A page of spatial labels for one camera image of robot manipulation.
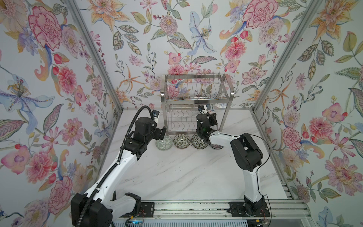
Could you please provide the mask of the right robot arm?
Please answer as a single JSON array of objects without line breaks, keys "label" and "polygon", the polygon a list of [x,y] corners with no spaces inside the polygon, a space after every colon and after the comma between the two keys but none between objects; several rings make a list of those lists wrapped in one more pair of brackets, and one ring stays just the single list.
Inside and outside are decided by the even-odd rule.
[{"label": "right robot arm", "polygon": [[243,171],[245,195],[242,202],[230,202],[228,213],[232,217],[270,217],[266,197],[260,191],[259,170],[263,153],[249,133],[229,135],[212,129],[217,125],[216,113],[196,116],[196,133],[205,143],[230,148],[239,168]]}]

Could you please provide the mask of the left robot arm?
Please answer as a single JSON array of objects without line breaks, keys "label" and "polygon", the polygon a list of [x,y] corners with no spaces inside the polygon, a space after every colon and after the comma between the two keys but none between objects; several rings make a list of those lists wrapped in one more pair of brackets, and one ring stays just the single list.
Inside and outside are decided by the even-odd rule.
[{"label": "left robot arm", "polygon": [[166,128],[157,127],[158,117],[141,117],[131,124],[119,155],[84,194],[71,200],[71,218],[75,227],[109,227],[117,218],[132,219],[141,214],[141,197],[125,193],[116,198],[116,188],[127,170],[136,164],[152,140],[162,140]]}]

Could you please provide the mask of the grey green pattern bowl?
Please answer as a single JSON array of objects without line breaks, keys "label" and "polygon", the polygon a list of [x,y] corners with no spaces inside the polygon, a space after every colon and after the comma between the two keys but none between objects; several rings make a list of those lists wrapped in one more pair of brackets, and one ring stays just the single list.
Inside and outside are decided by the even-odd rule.
[{"label": "grey green pattern bowl", "polygon": [[173,144],[173,139],[170,136],[165,136],[163,140],[156,141],[156,148],[161,151],[166,151],[169,150]]}]

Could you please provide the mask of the blue triangle pattern bowl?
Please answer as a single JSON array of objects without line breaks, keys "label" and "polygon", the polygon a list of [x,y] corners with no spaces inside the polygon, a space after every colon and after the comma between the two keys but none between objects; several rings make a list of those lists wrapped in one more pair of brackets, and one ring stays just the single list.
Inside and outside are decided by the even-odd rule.
[{"label": "blue triangle pattern bowl", "polygon": [[205,143],[199,136],[198,134],[194,134],[191,138],[191,144],[194,148],[196,149],[205,149],[208,144]]}]

